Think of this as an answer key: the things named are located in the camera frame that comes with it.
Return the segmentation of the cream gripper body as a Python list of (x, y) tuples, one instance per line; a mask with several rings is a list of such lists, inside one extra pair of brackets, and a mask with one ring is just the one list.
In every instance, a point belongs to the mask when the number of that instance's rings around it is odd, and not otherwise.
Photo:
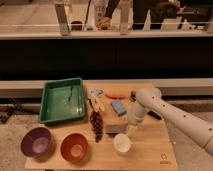
[(128, 123), (132, 126), (138, 126), (143, 122), (146, 109), (143, 107), (132, 106), (127, 112)]

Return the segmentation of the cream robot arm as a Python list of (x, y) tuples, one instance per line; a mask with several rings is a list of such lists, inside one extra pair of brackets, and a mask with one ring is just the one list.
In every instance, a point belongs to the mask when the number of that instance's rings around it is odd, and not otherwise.
[(141, 88), (136, 101), (127, 112), (128, 124), (138, 126), (145, 115), (153, 111), (172, 122), (207, 153), (213, 156), (213, 124), (165, 102), (158, 88)]

